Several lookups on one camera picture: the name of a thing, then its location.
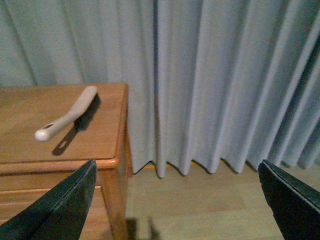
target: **dark bristles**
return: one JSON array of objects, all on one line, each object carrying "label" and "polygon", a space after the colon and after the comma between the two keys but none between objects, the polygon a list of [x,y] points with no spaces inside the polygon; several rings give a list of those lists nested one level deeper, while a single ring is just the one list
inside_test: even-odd
[{"label": "dark bristles", "polygon": [[98,108],[100,106],[100,103],[101,103],[101,100],[100,100],[98,94],[96,94],[94,96],[91,104],[89,105],[87,110],[84,112],[84,114],[82,114],[80,117],[78,117],[74,121],[74,126],[77,131],[84,131],[88,128],[89,123],[93,119],[96,111],[98,110]]}]

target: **curtain fold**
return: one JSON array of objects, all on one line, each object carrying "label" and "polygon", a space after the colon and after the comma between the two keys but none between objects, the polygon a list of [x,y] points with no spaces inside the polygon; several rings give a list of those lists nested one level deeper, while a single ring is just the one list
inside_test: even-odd
[{"label": "curtain fold", "polygon": [[315,0],[0,1],[0,85],[127,82],[133,171],[320,162]]}]

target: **dark green object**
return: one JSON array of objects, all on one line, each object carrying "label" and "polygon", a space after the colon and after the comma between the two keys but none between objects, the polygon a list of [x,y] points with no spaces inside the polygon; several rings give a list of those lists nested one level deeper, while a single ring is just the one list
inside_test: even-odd
[{"label": "dark green object", "polygon": [[263,160],[259,178],[285,240],[320,240],[320,192]]},{"label": "dark green object", "polygon": [[92,202],[97,164],[89,160],[0,226],[0,240],[78,240]]}]

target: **hole in handle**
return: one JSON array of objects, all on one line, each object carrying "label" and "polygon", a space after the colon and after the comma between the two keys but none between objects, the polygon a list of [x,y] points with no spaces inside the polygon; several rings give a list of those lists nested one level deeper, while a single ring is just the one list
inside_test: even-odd
[{"label": "hole in handle", "polygon": [[47,126],[45,126],[45,127],[43,127],[42,129],[48,129],[48,128],[50,128],[51,126],[53,126],[53,124],[51,123],[51,124],[49,124],[49,125],[47,125]]}]

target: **brush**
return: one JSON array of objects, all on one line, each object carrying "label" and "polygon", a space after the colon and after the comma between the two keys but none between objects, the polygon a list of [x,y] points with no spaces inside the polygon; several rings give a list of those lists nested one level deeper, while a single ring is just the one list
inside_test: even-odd
[{"label": "brush", "polygon": [[86,87],[67,114],[36,131],[35,139],[49,141],[72,122],[77,131],[85,130],[100,104],[97,92],[96,86]]}]

